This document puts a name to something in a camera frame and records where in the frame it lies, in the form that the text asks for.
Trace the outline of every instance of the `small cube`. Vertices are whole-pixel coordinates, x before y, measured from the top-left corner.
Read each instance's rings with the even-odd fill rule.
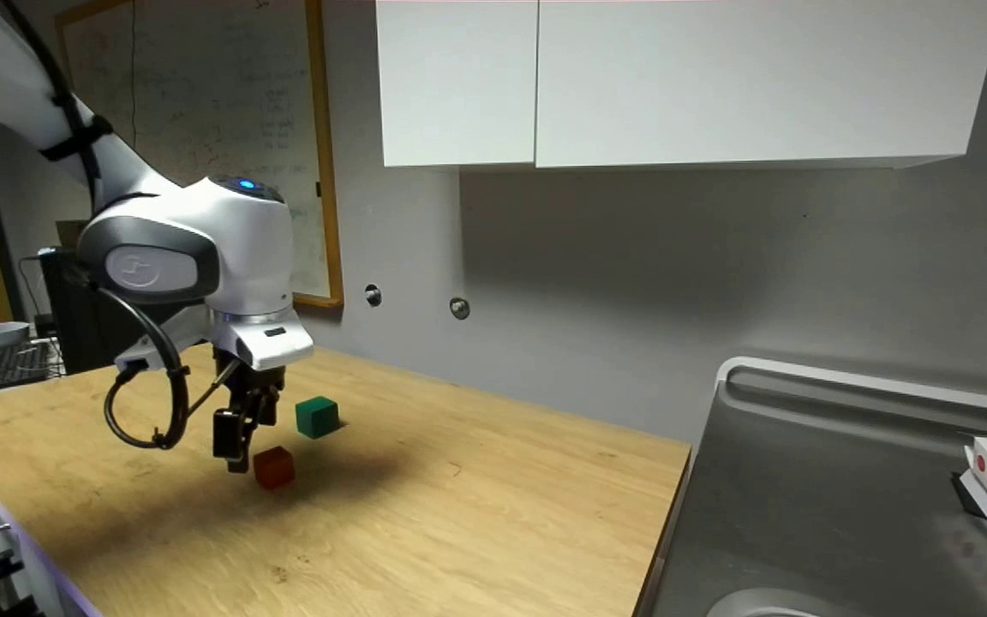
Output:
[[[264,487],[264,491],[277,491],[283,484],[294,478],[294,458],[286,447],[264,447],[253,456],[253,478]]]
[[[327,402],[327,398],[308,398],[308,402],[294,403],[294,426],[308,439],[323,439],[323,435],[343,427],[335,402]]]

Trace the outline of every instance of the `upper cabinet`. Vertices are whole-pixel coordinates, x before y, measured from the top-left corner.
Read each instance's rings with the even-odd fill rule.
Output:
[[[382,164],[534,161],[536,0],[378,0]]]
[[[984,76],[987,0],[379,0],[386,164],[951,158]]]

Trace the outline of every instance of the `green block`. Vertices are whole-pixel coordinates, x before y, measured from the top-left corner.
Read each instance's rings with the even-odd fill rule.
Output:
[[[335,427],[343,427],[343,418],[335,415],[335,402],[327,398],[308,398],[294,403],[294,426],[308,439],[323,439]]]

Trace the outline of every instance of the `metal counter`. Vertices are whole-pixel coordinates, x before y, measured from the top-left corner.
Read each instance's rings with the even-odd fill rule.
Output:
[[[987,523],[950,484],[987,395],[731,360],[659,617],[984,617]]]

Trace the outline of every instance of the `gray wall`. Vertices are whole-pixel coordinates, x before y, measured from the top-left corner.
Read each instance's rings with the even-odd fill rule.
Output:
[[[349,307],[323,346],[683,439],[733,351],[987,391],[987,91],[969,158],[903,170],[382,170],[368,6],[326,0]],[[75,210],[2,170],[2,210]]]

